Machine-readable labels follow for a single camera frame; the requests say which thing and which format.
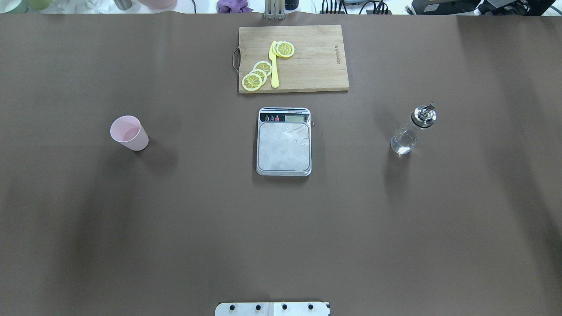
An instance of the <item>glass bottle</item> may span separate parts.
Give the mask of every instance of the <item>glass bottle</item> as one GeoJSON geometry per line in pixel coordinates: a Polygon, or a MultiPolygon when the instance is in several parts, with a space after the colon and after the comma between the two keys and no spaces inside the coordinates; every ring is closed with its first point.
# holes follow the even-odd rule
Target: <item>glass bottle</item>
{"type": "Polygon", "coordinates": [[[424,131],[430,128],[436,119],[437,113],[433,102],[427,106],[417,107],[412,112],[410,121],[396,131],[390,140],[390,147],[400,155],[409,153],[424,131]]]}

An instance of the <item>cutting board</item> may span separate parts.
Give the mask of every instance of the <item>cutting board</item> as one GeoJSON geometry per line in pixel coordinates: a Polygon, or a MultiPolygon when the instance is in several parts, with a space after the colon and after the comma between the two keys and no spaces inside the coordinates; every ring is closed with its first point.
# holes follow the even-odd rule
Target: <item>cutting board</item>
{"type": "Polygon", "coordinates": [[[346,53],[341,25],[244,27],[239,33],[240,93],[277,93],[311,91],[347,91],[346,53]],[[271,42],[287,41],[294,45],[294,55],[277,58],[279,87],[271,87],[271,76],[257,91],[242,88],[242,78],[255,63],[269,61],[271,42]]]}

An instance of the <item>white cup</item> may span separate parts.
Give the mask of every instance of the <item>white cup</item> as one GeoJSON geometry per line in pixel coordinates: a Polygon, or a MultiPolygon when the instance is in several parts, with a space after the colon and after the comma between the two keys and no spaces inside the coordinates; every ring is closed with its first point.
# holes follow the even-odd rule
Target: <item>white cup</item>
{"type": "Polygon", "coordinates": [[[116,119],[109,130],[111,138],[128,149],[139,151],[148,145],[148,135],[140,121],[131,115],[116,119]]]}
{"type": "Polygon", "coordinates": [[[24,6],[25,9],[27,9],[28,5],[27,3],[22,3],[25,2],[23,0],[0,0],[0,13],[25,13],[25,10],[23,10],[24,6]]]}

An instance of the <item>clear liquid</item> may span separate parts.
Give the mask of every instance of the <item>clear liquid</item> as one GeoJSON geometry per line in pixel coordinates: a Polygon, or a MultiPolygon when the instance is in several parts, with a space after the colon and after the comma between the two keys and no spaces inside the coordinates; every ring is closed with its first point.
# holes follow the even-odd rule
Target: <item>clear liquid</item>
{"type": "Polygon", "coordinates": [[[396,153],[405,155],[409,153],[416,145],[418,137],[414,130],[409,128],[401,128],[390,140],[390,147],[396,153]]]}

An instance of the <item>cutting board handle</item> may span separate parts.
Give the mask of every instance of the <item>cutting board handle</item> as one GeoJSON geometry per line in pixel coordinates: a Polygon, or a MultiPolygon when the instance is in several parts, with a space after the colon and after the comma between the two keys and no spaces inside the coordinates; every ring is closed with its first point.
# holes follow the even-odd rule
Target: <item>cutting board handle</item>
{"type": "Polygon", "coordinates": [[[238,52],[238,57],[240,57],[240,46],[236,46],[234,52],[232,52],[232,68],[236,71],[236,76],[240,76],[240,58],[238,58],[238,66],[236,65],[236,52],[238,52]]]}
{"type": "Polygon", "coordinates": [[[240,33],[236,35],[238,37],[238,44],[234,52],[232,52],[232,68],[236,71],[236,77],[240,77],[240,62],[242,62],[242,57],[240,56],[240,33]],[[238,66],[236,66],[236,52],[238,52],[238,66]]]}

